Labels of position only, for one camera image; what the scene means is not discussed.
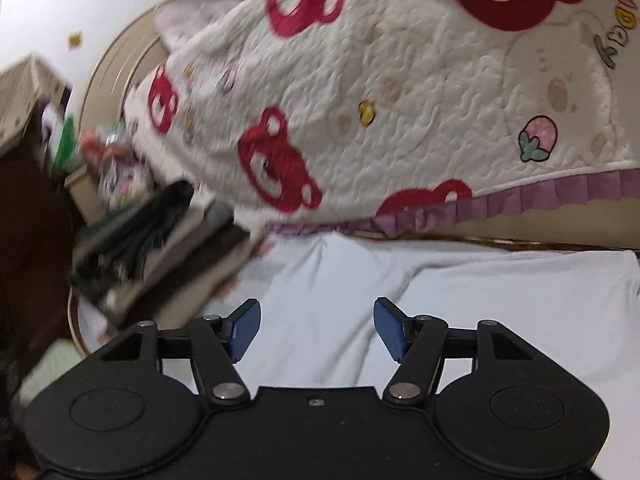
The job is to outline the white t-shirt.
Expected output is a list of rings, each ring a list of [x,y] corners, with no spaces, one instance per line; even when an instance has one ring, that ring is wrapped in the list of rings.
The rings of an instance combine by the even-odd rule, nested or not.
[[[385,296],[452,327],[501,322],[580,378],[611,416],[597,462],[639,474],[639,263],[632,252],[503,252],[457,243],[273,237],[215,297],[248,298],[262,326],[241,361],[251,389],[382,387],[395,363],[373,326]]]

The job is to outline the folded dark brown garment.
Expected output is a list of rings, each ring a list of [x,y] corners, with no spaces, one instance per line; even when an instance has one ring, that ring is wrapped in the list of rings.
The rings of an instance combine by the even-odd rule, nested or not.
[[[172,296],[184,292],[205,272],[213,271],[216,278],[221,278],[224,272],[240,266],[265,236],[266,228],[261,223],[227,224],[176,270],[134,300],[122,322],[113,323],[108,319],[121,330],[137,322],[152,321],[150,317],[166,307]]]

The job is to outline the panda cartoon blanket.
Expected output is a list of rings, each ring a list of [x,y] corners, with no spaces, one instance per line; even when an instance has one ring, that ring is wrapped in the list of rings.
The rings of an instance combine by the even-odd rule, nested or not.
[[[247,298],[260,299],[270,287],[283,263],[273,255],[277,240],[267,237],[257,244],[247,259],[221,278],[207,271],[184,292],[177,292],[166,307],[150,317],[160,328],[179,328],[203,314],[228,314]],[[118,329],[86,300],[70,296],[67,319],[73,342],[88,356],[118,334]]]

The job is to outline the folded black garment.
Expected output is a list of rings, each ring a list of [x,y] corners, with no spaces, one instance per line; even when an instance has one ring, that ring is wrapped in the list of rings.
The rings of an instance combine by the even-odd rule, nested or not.
[[[193,193],[190,182],[179,180],[83,229],[70,269],[76,292],[98,304],[116,286],[142,278],[146,258],[165,245]]]

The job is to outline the light green bed sheet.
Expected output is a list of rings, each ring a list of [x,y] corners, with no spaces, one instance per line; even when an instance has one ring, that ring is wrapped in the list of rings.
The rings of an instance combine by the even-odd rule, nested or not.
[[[57,339],[29,372],[21,372],[18,364],[12,363],[6,372],[10,408],[13,411],[26,408],[42,390],[79,364],[83,358],[70,340]]]

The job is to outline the white quilt red bears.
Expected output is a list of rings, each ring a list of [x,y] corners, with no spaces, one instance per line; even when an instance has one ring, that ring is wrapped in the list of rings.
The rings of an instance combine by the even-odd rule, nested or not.
[[[128,94],[136,148],[277,229],[639,193],[639,0],[244,0]]]

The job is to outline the bedside clutter items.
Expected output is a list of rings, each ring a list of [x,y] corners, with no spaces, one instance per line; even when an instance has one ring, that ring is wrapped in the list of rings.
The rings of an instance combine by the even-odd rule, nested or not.
[[[22,146],[52,181],[62,183],[85,222],[147,200],[149,170],[121,122],[79,128],[67,111],[72,89],[37,55],[1,71],[1,154]]]

